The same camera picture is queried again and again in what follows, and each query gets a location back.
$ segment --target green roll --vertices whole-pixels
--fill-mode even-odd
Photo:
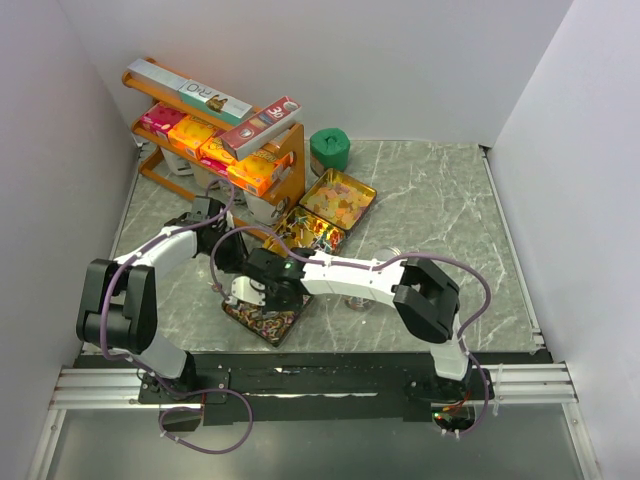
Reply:
[[[327,168],[344,172],[351,142],[339,128],[325,128],[311,136],[311,170],[320,176]]]

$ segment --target yellow box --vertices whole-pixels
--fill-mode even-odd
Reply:
[[[289,153],[281,159],[266,150],[258,150],[241,162],[227,168],[229,180],[234,185],[258,197],[278,181],[282,172],[291,164],[293,155]]]
[[[231,156],[222,146],[222,140],[219,137],[211,137],[200,147],[200,157],[207,157],[216,160],[225,165],[234,165],[237,160]]]
[[[210,123],[189,115],[169,130],[169,142],[187,155],[200,160],[200,147],[216,130]]]

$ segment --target gray wall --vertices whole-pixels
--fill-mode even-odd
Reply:
[[[491,154],[605,478],[640,471],[640,3],[576,0]]]
[[[60,0],[127,121],[152,56],[240,99],[291,95],[307,133],[492,145],[571,0]]]
[[[56,2],[2,2],[0,59],[0,477],[20,479],[79,350],[84,272],[109,253],[134,152]]]

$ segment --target marble floor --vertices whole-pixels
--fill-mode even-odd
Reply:
[[[166,165],[156,169],[171,175]],[[481,150],[474,145],[355,141],[347,173],[371,185],[378,197],[347,240],[341,255],[371,258],[380,247],[428,251],[463,261],[489,281],[494,301],[467,333],[476,351],[532,351],[532,324],[518,281]],[[307,187],[316,177],[308,172]],[[173,180],[201,192],[193,177]],[[131,251],[190,204],[139,177],[117,254]],[[250,220],[242,207],[234,213]],[[247,241],[249,248],[258,244]],[[481,287],[455,267],[443,267],[461,287],[461,319],[481,304]],[[208,257],[199,256],[163,278],[158,288],[160,330],[191,351],[274,350],[227,317],[210,289]],[[350,310],[337,295],[314,299],[278,351],[419,351],[426,345],[407,332],[395,310],[382,304]]]

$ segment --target purple hose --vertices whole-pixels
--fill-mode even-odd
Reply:
[[[106,291],[105,297],[104,297],[104,302],[102,303],[102,311],[100,312],[100,349],[102,350],[102,355],[107,360],[112,360],[113,361],[113,360],[121,360],[121,359],[127,359],[127,360],[130,359],[131,363],[133,365],[135,365],[138,368],[141,368],[144,371],[146,371],[147,373],[153,375],[158,380],[158,383],[160,383],[164,387],[165,390],[167,390],[172,395],[175,395],[175,396],[178,396],[178,397],[181,397],[181,398],[190,397],[190,396],[193,396],[193,395],[207,394],[207,393],[227,393],[227,394],[233,395],[233,396],[239,398],[240,400],[242,400],[242,403],[244,403],[245,407],[247,408],[247,412],[249,414],[249,424],[247,425],[247,430],[245,431],[245,433],[242,436],[242,438],[240,438],[240,440],[238,440],[238,442],[236,442],[234,445],[232,445],[232,446],[230,446],[228,448],[222,449],[222,450],[210,450],[210,449],[207,449],[207,448],[198,447],[197,445],[189,443],[186,440],[183,440],[183,439],[181,439],[179,437],[176,437],[172,433],[167,432],[166,429],[164,428],[164,425],[163,425],[164,417],[167,416],[170,412],[198,411],[197,409],[192,409],[192,408],[189,408],[189,407],[176,407],[176,408],[171,408],[169,410],[166,410],[165,412],[163,412],[160,415],[160,417],[158,419],[158,424],[159,424],[160,430],[162,431],[162,434],[164,436],[168,437],[171,440],[174,440],[175,442],[179,443],[180,445],[184,445],[185,447],[190,448],[192,450],[195,450],[197,452],[208,453],[208,454],[212,454],[212,455],[222,454],[222,453],[229,453],[229,452],[237,449],[238,447],[240,447],[240,445],[242,445],[247,440],[247,438],[249,437],[249,434],[251,433],[251,430],[253,428],[253,411],[251,410],[251,405],[249,405],[249,402],[247,401],[247,399],[244,398],[240,393],[235,392],[233,390],[229,390],[227,388],[205,388],[205,389],[202,389],[202,390],[195,390],[193,392],[180,392],[178,390],[175,390],[165,378],[162,378],[159,375],[156,375],[155,372],[153,372],[153,370],[151,368],[149,368],[147,365],[143,364],[142,362],[133,359],[129,354],[121,353],[121,354],[112,355],[109,352],[109,345],[108,345],[108,342],[107,342],[107,321],[108,321],[108,318],[109,318],[109,306],[111,304],[111,297],[113,296],[113,292],[114,292],[114,290],[116,288],[116,284],[118,283],[118,279],[120,278],[122,273],[127,269],[127,267],[129,267],[131,264],[133,264],[138,259],[139,256],[144,255],[146,252],[148,252],[153,247],[158,245],[160,242],[163,242],[164,240],[166,240],[170,236],[177,235],[177,234],[183,233],[183,232],[188,232],[190,230],[196,230],[196,229],[202,228],[202,227],[207,227],[209,225],[212,225],[212,224],[216,223],[218,220],[220,220],[222,217],[224,217],[227,214],[227,212],[231,208],[231,205],[233,203],[233,197],[235,195],[235,187],[233,186],[233,184],[231,182],[229,182],[229,180],[227,180],[227,179],[215,179],[211,183],[209,183],[209,185],[207,185],[206,193],[208,194],[211,186],[213,186],[215,183],[219,182],[220,180],[225,180],[225,181],[227,181],[229,183],[229,185],[231,185],[231,200],[229,201],[229,203],[227,205],[225,205],[225,207],[222,209],[222,211],[219,214],[215,215],[213,218],[205,220],[204,222],[200,222],[200,223],[196,223],[195,225],[189,225],[187,227],[182,227],[182,228],[178,228],[176,230],[172,230],[170,235],[162,235],[162,236],[158,236],[156,238],[153,238],[149,242],[147,242],[145,245],[143,245],[136,253],[134,253],[129,258],[127,258],[118,267],[118,269],[114,273],[113,277],[109,281],[109,285],[107,286],[107,291]]]
[[[300,255],[297,255],[296,253],[292,252],[291,249],[284,243],[284,241],[280,237],[278,237],[276,232],[274,232],[270,228],[261,227],[261,226],[255,226],[255,225],[246,225],[246,226],[243,226],[243,227],[234,228],[232,230],[229,230],[222,237],[220,237],[220,240],[218,240],[218,243],[215,244],[215,246],[213,247],[213,250],[211,251],[211,260],[209,262],[209,267],[211,269],[211,277],[213,279],[213,287],[212,287],[212,289],[214,291],[220,292],[220,294],[222,295],[222,297],[225,300],[228,299],[228,295],[224,293],[222,284],[218,281],[218,278],[216,277],[215,261],[214,261],[215,253],[217,252],[218,247],[222,244],[222,242],[224,240],[226,240],[231,235],[233,235],[233,234],[235,234],[237,232],[244,232],[246,230],[258,230],[258,231],[266,233],[274,241],[276,241],[283,248],[283,250],[285,252],[287,252],[287,255],[289,255],[290,257],[292,257],[292,258],[294,258],[294,259],[296,259],[296,260],[298,260],[300,262],[310,263],[310,264],[313,264],[313,265],[324,265],[324,262],[322,260],[314,260],[313,258],[301,257]],[[449,265],[453,265],[455,267],[458,267],[458,268],[464,270],[465,272],[470,273],[471,275],[473,275],[480,282],[482,287],[484,288],[484,292],[485,292],[484,302],[482,303],[480,308],[473,315],[471,315],[469,317],[469,319],[467,321],[465,321],[462,325],[460,325],[460,329],[458,330],[458,334],[457,334],[457,338],[458,338],[458,340],[460,342],[460,346],[463,348],[463,350],[468,352],[469,359],[471,360],[471,362],[477,368],[478,373],[480,374],[480,378],[482,378],[482,382],[484,384],[484,403],[482,405],[482,411],[480,412],[480,415],[478,415],[478,418],[476,419],[476,421],[474,422],[474,424],[471,427],[469,427],[467,430],[465,430],[463,432],[460,432],[460,436],[467,435],[467,434],[471,433],[473,430],[475,430],[475,428],[482,422],[482,420],[484,419],[484,417],[485,417],[485,415],[487,413],[487,409],[489,407],[489,386],[487,385],[487,377],[486,377],[484,371],[482,370],[482,367],[480,366],[480,363],[478,362],[476,357],[471,352],[469,352],[467,350],[466,345],[464,345],[463,333],[467,328],[469,328],[469,326],[473,322],[475,322],[489,308],[489,304],[491,303],[491,287],[489,286],[489,283],[487,282],[487,280],[480,274],[480,272],[478,272],[473,267],[470,267],[469,265],[466,265],[465,263],[462,263],[462,262],[460,262],[460,261],[458,261],[458,260],[456,260],[454,258],[445,257],[445,256],[438,255],[438,254],[435,254],[435,253],[421,253],[421,252],[403,253],[403,254],[400,254],[400,255],[397,255],[397,256],[393,257],[392,259],[390,259],[390,260],[388,260],[388,261],[386,261],[384,263],[381,263],[380,265],[376,265],[371,270],[373,270],[374,272],[380,271],[380,270],[388,267],[392,263],[398,262],[398,261],[403,260],[405,258],[426,258],[428,260],[434,260],[436,262],[448,263]],[[353,263],[353,262],[345,262],[345,261],[342,261],[342,260],[336,261],[336,262],[331,262],[331,265],[337,265],[339,267],[358,268],[360,270],[369,270],[369,268],[370,268],[370,267],[368,267],[366,265],[361,265],[361,264]]]

